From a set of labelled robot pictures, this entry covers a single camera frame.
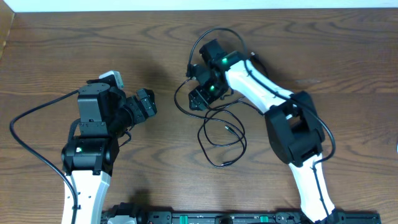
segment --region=green indicator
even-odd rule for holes
[[[181,215],[180,216],[180,224],[188,224],[188,215]]]
[[[260,222],[268,222],[268,217],[266,216],[260,217]]]

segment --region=white wall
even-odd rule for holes
[[[14,12],[398,7],[398,0],[4,0]]]

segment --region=wooden table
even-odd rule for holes
[[[174,105],[192,44],[216,26],[241,33],[266,61],[271,80],[313,96],[337,141],[335,157],[323,164],[334,204],[377,211],[383,223],[396,223],[397,9],[17,14],[0,61],[0,223],[60,223],[63,210],[61,179],[15,142],[10,120],[108,70],[122,73],[127,95],[153,89],[159,112],[121,148],[104,208],[120,202],[175,210],[300,208],[292,173],[269,146],[264,118],[232,107],[246,126],[248,151],[232,167],[215,169],[196,140],[201,120]],[[227,49],[240,49],[230,34],[205,40],[216,37]],[[201,62],[197,51],[194,62]],[[186,108],[195,85],[178,95]],[[74,96],[20,120],[16,131],[61,167],[78,115]],[[211,126],[213,139],[233,140],[222,125]],[[323,147],[329,153],[327,140]],[[209,154],[223,161],[240,149]]]

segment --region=brown panel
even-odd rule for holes
[[[245,124],[248,150],[232,167],[214,169],[196,141],[202,121],[174,106],[192,44],[210,27],[226,26],[266,61],[271,80],[312,94],[337,141],[335,157],[324,163],[335,205],[377,211],[383,223],[396,223],[397,15],[398,9],[18,14],[0,61],[1,222],[59,223],[63,210],[63,183],[13,140],[9,121],[110,69],[121,72],[128,95],[153,89],[159,112],[121,148],[104,208],[131,200],[175,210],[299,208],[294,178],[270,149],[264,118],[232,107]],[[215,37],[240,49],[229,34],[206,40]],[[186,108],[194,86],[178,95]],[[77,117],[74,96],[22,119],[16,131],[61,167]],[[233,139],[222,125],[211,127],[215,141]],[[329,143],[323,145],[328,153]],[[222,161],[239,153],[238,145],[233,149],[210,156]]]
[[[0,0],[0,59],[6,46],[6,40],[9,35],[13,18],[14,12],[3,0]]]

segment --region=white arm segment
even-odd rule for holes
[[[303,162],[302,167],[296,167],[293,164],[289,164],[289,167],[292,169],[294,179],[296,180],[298,192],[300,193],[301,209],[312,222],[326,218],[326,211],[320,201],[317,182],[312,171],[313,163],[320,159],[322,159],[322,154],[319,156],[315,155],[307,159]],[[328,190],[326,189],[325,178],[323,177],[322,172],[322,164],[318,163],[315,165],[315,168],[317,168],[317,176],[321,187],[323,201],[325,202],[326,209],[330,215],[331,211],[335,209],[335,205],[331,202]]]
[[[271,82],[267,77],[257,71],[250,61],[247,61],[247,65],[248,69],[252,71],[252,74],[258,80],[263,82],[263,84],[277,91],[279,94],[290,98],[290,95],[292,94],[291,91],[285,90],[277,86],[275,83]],[[229,87],[242,93],[263,113],[268,111],[272,105],[278,106],[285,101],[270,93],[260,84],[258,84],[252,77],[250,77],[244,67],[243,61],[240,61],[231,66],[230,70],[225,73],[225,76]],[[303,167],[300,168],[296,167],[293,164],[289,164],[290,168],[292,169],[298,191],[300,192],[301,209],[303,213],[313,222],[326,218],[326,212],[320,201],[320,195],[317,183],[315,181],[315,176],[311,169],[313,162],[321,158],[321,154],[319,156],[313,156],[307,159],[303,163]],[[323,178],[322,173],[322,165],[317,164],[316,168],[322,196],[325,201],[326,208],[330,214],[335,206],[331,202],[326,189],[325,179]]]
[[[78,194],[76,224],[99,224],[105,200],[106,191],[111,182],[111,176],[102,172],[93,175],[92,170],[72,171],[67,179]],[[71,224],[73,213],[73,197],[65,184],[65,205],[63,207],[62,224]]]

